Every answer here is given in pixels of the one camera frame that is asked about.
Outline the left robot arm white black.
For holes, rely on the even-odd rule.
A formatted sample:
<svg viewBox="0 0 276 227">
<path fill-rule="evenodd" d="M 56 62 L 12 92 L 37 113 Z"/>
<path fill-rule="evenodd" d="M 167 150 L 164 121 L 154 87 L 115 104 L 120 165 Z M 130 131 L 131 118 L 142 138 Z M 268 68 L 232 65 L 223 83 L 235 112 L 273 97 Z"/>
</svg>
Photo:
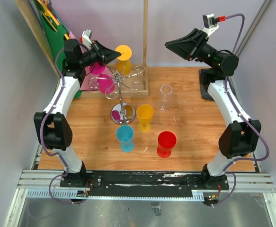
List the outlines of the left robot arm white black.
<svg viewBox="0 0 276 227">
<path fill-rule="evenodd" d="M 73 148 L 73 133 L 66 119 L 67 113 L 85 79 L 85 68 L 95 63 L 105 66 L 121 53 L 104 47 L 96 40 L 88 48 L 77 39 L 68 39 L 57 53 L 56 67 L 61 54 L 65 58 L 62 67 L 57 68 L 60 74 L 58 89 L 48 106 L 34 114 L 34 124 L 43 151 L 50 157 L 58 157 L 63 164 L 60 186 L 83 187 L 87 184 L 88 176 L 83 161 Z"/>
</svg>

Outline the yellow wine glass back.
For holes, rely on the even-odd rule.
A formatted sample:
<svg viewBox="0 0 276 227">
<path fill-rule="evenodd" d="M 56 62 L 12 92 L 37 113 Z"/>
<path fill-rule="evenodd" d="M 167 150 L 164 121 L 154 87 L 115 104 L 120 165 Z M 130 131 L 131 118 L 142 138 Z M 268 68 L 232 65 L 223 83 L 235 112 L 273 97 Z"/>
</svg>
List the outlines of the yellow wine glass back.
<svg viewBox="0 0 276 227">
<path fill-rule="evenodd" d="M 127 45 L 120 45 L 116 47 L 115 51 L 121 53 L 121 56 L 116 59 L 116 70 L 123 76 L 126 76 L 131 71 L 131 61 L 132 50 Z"/>
</svg>

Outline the clear wine glass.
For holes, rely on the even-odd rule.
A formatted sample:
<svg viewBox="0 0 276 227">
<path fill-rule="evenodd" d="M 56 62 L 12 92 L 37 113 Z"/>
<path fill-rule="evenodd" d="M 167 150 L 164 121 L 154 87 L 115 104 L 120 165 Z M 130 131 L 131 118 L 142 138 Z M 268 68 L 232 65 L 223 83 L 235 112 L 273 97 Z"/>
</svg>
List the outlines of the clear wine glass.
<svg viewBox="0 0 276 227">
<path fill-rule="evenodd" d="M 172 98 L 173 88 L 170 85 L 162 85 L 160 88 L 160 107 L 161 111 L 165 111 L 169 108 Z"/>
</svg>

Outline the pink plastic wine glass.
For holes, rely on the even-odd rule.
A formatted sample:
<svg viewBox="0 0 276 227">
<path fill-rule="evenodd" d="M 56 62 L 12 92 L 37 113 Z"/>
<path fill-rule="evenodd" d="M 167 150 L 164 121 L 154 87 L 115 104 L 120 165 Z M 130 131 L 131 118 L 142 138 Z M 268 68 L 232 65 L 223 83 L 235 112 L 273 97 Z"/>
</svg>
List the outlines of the pink plastic wine glass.
<svg viewBox="0 0 276 227">
<path fill-rule="evenodd" d="M 115 89 L 112 73 L 106 66 L 100 66 L 98 63 L 89 67 L 92 77 L 89 79 L 89 86 L 92 89 L 98 89 L 102 94 L 108 95 Z"/>
</svg>

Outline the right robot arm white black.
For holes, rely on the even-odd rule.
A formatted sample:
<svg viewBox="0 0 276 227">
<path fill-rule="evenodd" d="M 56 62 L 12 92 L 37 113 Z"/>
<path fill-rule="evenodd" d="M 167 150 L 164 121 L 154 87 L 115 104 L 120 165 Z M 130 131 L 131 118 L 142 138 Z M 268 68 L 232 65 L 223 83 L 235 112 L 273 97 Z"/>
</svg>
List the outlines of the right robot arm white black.
<svg viewBox="0 0 276 227">
<path fill-rule="evenodd" d="M 166 42 L 165 47 L 182 59 L 197 60 L 209 66 L 199 71 L 199 82 L 217 104 L 226 129 L 219 138 L 217 155 L 204 165 L 201 176 L 193 182 L 212 189 L 224 183 L 230 166 L 239 160 L 248 160 L 248 154 L 255 151 L 261 123 L 243 110 L 227 81 L 237 69 L 239 58 L 229 50 L 213 48 L 207 43 L 208 39 L 206 32 L 195 28 L 182 38 Z"/>
</svg>

